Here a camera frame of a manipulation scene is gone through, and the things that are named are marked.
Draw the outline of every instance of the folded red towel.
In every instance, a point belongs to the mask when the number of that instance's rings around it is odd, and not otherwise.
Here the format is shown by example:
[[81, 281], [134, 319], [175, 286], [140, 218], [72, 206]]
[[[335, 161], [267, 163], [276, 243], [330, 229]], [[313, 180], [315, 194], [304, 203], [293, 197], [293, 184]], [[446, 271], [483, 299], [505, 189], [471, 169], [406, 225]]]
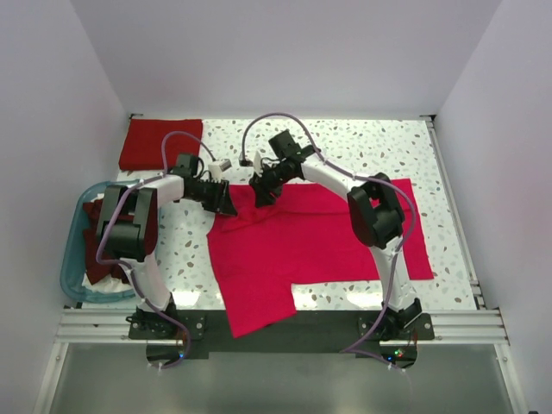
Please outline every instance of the folded red towel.
[[[201, 139], [204, 125], [200, 119], [161, 121], [133, 118], [122, 147], [119, 168], [130, 171], [163, 168], [161, 141], [165, 135], [173, 131], [185, 131]], [[166, 143], [166, 160], [169, 167], [176, 165], [176, 158], [180, 153], [198, 155], [199, 142], [184, 135], [169, 138]]]

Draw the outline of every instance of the cable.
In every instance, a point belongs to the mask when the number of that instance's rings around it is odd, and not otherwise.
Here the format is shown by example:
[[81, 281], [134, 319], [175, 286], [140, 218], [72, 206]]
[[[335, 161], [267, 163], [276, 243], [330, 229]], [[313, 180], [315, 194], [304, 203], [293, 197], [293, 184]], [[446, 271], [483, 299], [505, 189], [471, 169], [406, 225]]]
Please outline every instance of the cable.
[[136, 295], [138, 295], [138, 297], [140, 299], [142, 299], [144, 301], [144, 303], [147, 306], [149, 306], [157, 315], [159, 315], [163, 319], [167, 320], [168, 322], [172, 323], [177, 328], [182, 330], [182, 332], [184, 332], [184, 335], [186, 337], [185, 352], [183, 354], [180, 354], [180, 358], [178, 358], [176, 361], [170, 362], [170, 363], [167, 363], [167, 364], [163, 364], [162, 366], [160, 366], [161, 369], [166, 369], [166, 368], [170, 368], [170, 367], [175, 367], [189, 354], [190, 346], [191, 346], [190, 331], [181, 322], [179, 322], [176, 319], [173, 319], [173, 318], [169, 317], [168, 315], [166, 315], [165, 313], [163, 313], [163, 311], [161, 309], [159, 309], [157, 306], [152, 304], [150, 302], [150, 300], [148, 298], [146, 298], [146, 296], [144, 295], [144, 293], [142, 292], [142, 290], [140, 289], [140, 287], [138, 286], [138, 284], [136, 282], [135, 270], [132, 267], [132, 265], [130, 265], [130, 263], [128, 263], [127, 261], [124, 261], [124, 260], [116, 260], [116, 259], [103, 260], [102, 259], [102, 254], [104, 253], [105, 245], [107, 244], [107, 240], [110, 236], [111, 230], [113, 229], [113, 226], [115, 225], [116, 219], [119, 217], [119, 214], [121, 214], [122, 207], [123, 207], [125, 201], [127, 200], [127, 198], [129, 197], [130, 193], [133, 190], [135, 190], [135, 189], [137, 189], [137, 188], [139, 188], [139, 187], [141, 187], [145, 184], [151, 183], [151, 182], [153, 182], [157, 179], [160, 179], [160, 178], [161, 177], [153, 177], [153, 178], [147, 179], [147, 180], [140, 180], [138, 183], [136, 183], [134, 185], [131, 185], [129, 188], [127, 188], [127, 190], [122, 194], [121, 199], [119, 200], [119, 203], [117, 204], [117, 207], [115, 208], [115, 211], [113, 212], [113, 216], [111, 216], [111, 219], [108, 222], [107, 227], [105, 228], [102, 240], [100, 241], [100, 244], [97, 248], [96, 261], [101, 265], [118, 265], [120, 267], [126, 267], [130, 271], [130, 283], [135, 288]]
[[314, 142], [314, 138], [312, 138], [311, 132], [307, 129], [307, 127], [304, 125], [304, 123], [299, 118], [297, 118], [296, 116], [293, 116], [291, 114], [287, 114], [285, 112], [271, 112], [271, 113], [259, 116], [259, 117], [255, 118], [245, 128], [245, 130], [243, 131], [243, 137], [241, 138], [241, 158], [243, 160], [246, 159], [245, 141], [246, 141], [247, 134], [248, 134], [249, 130], [258, 121], [261, 121], [261, 120], [263, 120], [265, 118], [268, 118], [270, 116], [283, 116], [283, 117], [290, 118], [293, 121], [295, 121], [299, 125], [299, 127], [301, 127], [301, 129], [303, 130], [303, 132], [304, 132], [305, 136], [308, 138], [310, 144], [314, 147], [314, 151], [317, 154], [317, 157], [321, 161], [323, 161], [325, 165], [333, 168], [334, 170], [338, 171], [339, 173], [341, 173], [341, 174], [343, 174], [347, 177], [350, 177], [351, 179], [358, 179], [360, 181], [369, 181], [369, 182], [372, 182], [372, 183], [385, 185], [385, 186], [393, 189], [396, 193], [398, 193], [406, 201], [406, 203], [408, 204], [409, 208], [412, 211], [411, 225], [406, 230], [405, 235], [403, 236], [402, 240], [400, 240], [400, 242], [398, 243], [397, 247], [395, 248], [394, 254], [393, 254], [393, 258], [392, 258], [392, 262], [391, 262], [391, 275], [389, 276], [389, 289], [387, 289], [387, 294], [386, 294], [386, 297], [384, 299], [384, 303], [383, 303], [383, 306], [381, 308], [381, 311], [379, 312], [378, 317], [376, 318], [376, 320], [374, 321], [372, 327], [368, 330], [368, 332], [365, 335], [363, 335], [358, 341], [356, 341], [355, 343], [353, 343], [350, 346], [346, 347], [342, 351], [342, 352], [356, 352], [357, 350], [354, 349], [354, 348], [356, 348], [358, 345], [360, 345], [366, 339], [368, 339], [368, 337], [378, 328], [378, 326], [380, 325], [380, 323], [381, 323], [381, 321], [382, 321], [382, 319], [383, 319], [383, 317], [384, 317], [384, 315], [387, 311], [387, 308], [389, 306], [389, 301], [391, 300], [391, 291], [392, 291], [393, 281], [394, 281], [394, 277], [395, 277], [395, 267], [397, 266], [398, 252], [404, 246], [404, 244], [406, 243], [408, 238], [411, 236], [412, 232], [414, 231], [414, 228], [416, 228], [416, 224], [417, 224], [417, 209], [416, 209], [416, 206], [414, 205], [412, 200], [410, 200], [410, 198], [405, 194], [405, 192], [402, 191], [397, 186], [395, 186], [394, 184], [389, 183], [389, 182], [387, 182], [383, 179], [376, 179], [376, 178], [373, 178], [373, 177], [366, 177], [366, 176], [362, 176], [362, 175], [356, 175], [352, 172], [347, 171], [343, 167], [338, 166], [337, 164], [334, 164], [332, 161], [327, 160], [322, 155], [322, 152], [320, 151], [320, 148], [317, 147], [317, 144]]
[[204, 175], [204, 171], [205, 171], [205, 163], [203, 161], [203, 159], [201, 157], [198, 157], [198, 161], [201, 163], [201, 171], [198, 172], [198, 175], [196, 177], [199, 177], [201, 178], [202, 175]]
[[192, 138], [193, 140], [199, 142], [199, 145], [201, 145], [203, 148], [205, 148], [205, 150], [207, 151], [207, 153], [209, 154], [209, 156], [211, 157], [211, 159], [213, 161], [216, 161], [216, 158], [215, 158], [215, 155], [213, 155], [213, 153], [210, 151], [209, 147], [207, 147], [207, 145], [205, 145], [205, 143], [203, 141], [201, 141], [199, 138], [197, 138], [195, 135], [192, 135], [190, 134], [189, 132], [185, 132], [185, 131], [173, 131], [173, 132], [169, 132], [167, 135], [165, 135], [165, 137], [163, 138], [163, 141], [161, 142], [161, 158], [163, 159], [163, 175], [165, 176], [168, 171], [169, 171], [169, 167], [168, 167], [168, 164], [166, 162], [166, 151], [165, 151], [165, 145], [166, 145], [166, 141], [172, 137], [172, 136], [175, 136], [175, 135], [178, 135], [178, 134], [182, 134], [182, 135], [185, 135], [187, 136], [188, 138]]

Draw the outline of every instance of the red cloth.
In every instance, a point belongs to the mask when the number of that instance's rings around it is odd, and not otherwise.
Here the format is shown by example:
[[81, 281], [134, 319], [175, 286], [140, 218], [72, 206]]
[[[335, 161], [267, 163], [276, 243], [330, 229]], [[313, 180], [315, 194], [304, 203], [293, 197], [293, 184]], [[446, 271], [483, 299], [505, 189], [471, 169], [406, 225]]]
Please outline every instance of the red cloth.
[[[122, 146], [119, 168], [122, 170], [160, 170], [163, 168], [161, 142], [173, 131], [185, 131], [201, 139], [204, 124], [200, 119], [161, 121], [159, 119], [132, 119], [127, 138]], [[199, 142], [184, 135], [175, 135], [166, 143], [169, 168], [176, 165], [180, 153], [199, 154]]]
[[[414, 201], [409, 179], [393, 183]], [[238, 217], [217, 215], [207, 237], [234, 337], [295, 315], [294, 283], [378, 279], [347, 203], [320, 185], [284, 185], [276, 204], [261, 209], [249, 185], [231, 185], [230, 195]], [[399, 200], [407, 229], [412, 212]], [[405, 244], [405, 261], [411, 279], [433, 279], [419, 224]]]

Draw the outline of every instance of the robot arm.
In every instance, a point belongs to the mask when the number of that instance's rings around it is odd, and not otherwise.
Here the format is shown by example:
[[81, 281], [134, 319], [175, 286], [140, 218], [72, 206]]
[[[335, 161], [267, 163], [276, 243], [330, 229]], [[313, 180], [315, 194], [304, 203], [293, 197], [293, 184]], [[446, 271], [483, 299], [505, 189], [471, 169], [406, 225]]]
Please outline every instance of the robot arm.
[[[229, 196], [229, 182], [220, 180], [222, 171], [228, 168], [227, 160], [215, 162], [209, 165], [209, 171], [211, 177], [217, 179], [201, 180], [198, 177], [198, 157], [181, 154], [169, 174], [145, 184], [127, 199], [122, 216], [131, 216], [132, 220], [120, 218], [111, 230], [106, 251], [134, 268], [136, 284], [151, 304], [162, 311], [173, 306], [173, 298], [160, 276], [155, 259], [158, 209], [169, 202], [186, 198], [200, 202], [207, 211], [237, 215]], [[127, 188], [126, 185], [107, 187], [97, 226], [98, 240], [104, 236], [105, 228]], [[153, 312], [146, 303], [139, 304], [138, 308]]]
[[[403, 251], [396, 253], [402, 241], [402, 223], [405, 220], [396, 193], [385, 185], [353, 179], [326, 166], [322, 160], [312, 156], [312, 146], [301, 148], [289, 131], [274, 136], [269, 143], [279, 163], [265, 166], [260, 155], [255, 156], [255, 173], [249, 184], [255, 191], [257, 207], [274, 204], [282, 185], [294, 178], [318, 183], [346, 200], [353, 231], [359, 241], [369, 247], [374, 257], [384, 297], [392, 289], [387, 322], [394, 329], [404, 329], [414, 322], [422, 314], [422, 307], [408, 276]], [[382, 173], [374, 177], [390, 181]], [[371, 200], [377, 200], [378, 205], [373, 207]], [[398, 254], [398, 258], [393, 286], [390, 286], [392, 258], [395, 254]]]

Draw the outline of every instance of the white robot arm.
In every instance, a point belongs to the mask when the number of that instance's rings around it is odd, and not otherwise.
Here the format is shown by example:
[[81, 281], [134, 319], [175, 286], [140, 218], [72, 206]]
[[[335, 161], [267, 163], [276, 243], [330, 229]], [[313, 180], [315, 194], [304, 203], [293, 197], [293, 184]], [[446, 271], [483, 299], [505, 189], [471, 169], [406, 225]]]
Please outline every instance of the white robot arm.
[[[395, 191], [384, 185], [351, 178], [355, 176], [352, 172], [348, 177], [327, 166], [313, 155], [312, 146], [301, 148], [289, 131], [274, 136], [269, 143], [279, 163], [263, 165], [260, 155], [255, 155], [254, 176], [249, 184], [254, 188], [256, 205], [274, 204], [281, 193], [281, 186], [295, 178], [318, 183], [346, 200], [353, 231], [374, 257], [384, 298], [391, 289], [387, 306], [392, 324], [397, 329], [404, 329], [414, 322], [422, 314], [422, 307], [408, 276], [403, 251], [398, 251], [405, 215]], [[373, 177], [390, 181], [382, 173]], [[379, 201], [377, 207], [372, 206], [372, 199]], [[395, 254], [398, 257], [392, 269]]]

